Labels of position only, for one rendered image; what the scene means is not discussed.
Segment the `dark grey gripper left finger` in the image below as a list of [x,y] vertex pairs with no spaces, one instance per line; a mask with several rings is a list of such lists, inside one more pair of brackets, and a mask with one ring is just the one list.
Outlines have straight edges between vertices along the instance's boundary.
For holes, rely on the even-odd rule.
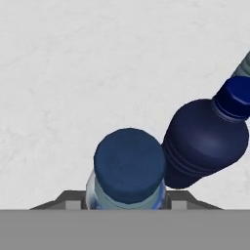
[[86,210],[85,190],[65,190],[55,200],[33,207],[33,210]]

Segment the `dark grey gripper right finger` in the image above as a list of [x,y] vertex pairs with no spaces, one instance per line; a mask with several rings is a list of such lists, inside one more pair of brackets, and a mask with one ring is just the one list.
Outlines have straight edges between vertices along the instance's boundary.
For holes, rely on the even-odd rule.
[[187,190],[167,190],[165,208],[168,210],[220,210],[220,207],[197,200]]

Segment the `clear bottle with blue cap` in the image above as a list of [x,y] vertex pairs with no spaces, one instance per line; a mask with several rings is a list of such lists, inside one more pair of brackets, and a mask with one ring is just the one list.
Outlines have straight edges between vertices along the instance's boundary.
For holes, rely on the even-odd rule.
[[86,185],[92,210],[149,210],[164,206],[166,160],[158,140],[147,132],[123,128],[106,135],[94,154]]

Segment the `dark blue plastic bottle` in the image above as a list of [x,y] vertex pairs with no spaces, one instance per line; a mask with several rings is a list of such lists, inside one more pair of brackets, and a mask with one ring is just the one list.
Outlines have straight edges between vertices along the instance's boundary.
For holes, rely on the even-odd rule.
[[165,184],[182,189],[237,162],[249,142],[250,77],[229,78],[211,99],[191,101],[174,114],[162,147]]

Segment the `grey-green ribbed bottle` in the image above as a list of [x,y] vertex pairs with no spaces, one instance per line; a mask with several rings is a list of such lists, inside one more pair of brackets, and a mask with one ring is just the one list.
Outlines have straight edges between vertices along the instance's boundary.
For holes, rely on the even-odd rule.
[[250,77],[250,51],[247,53],[241,63],[237,66],[231,76]]

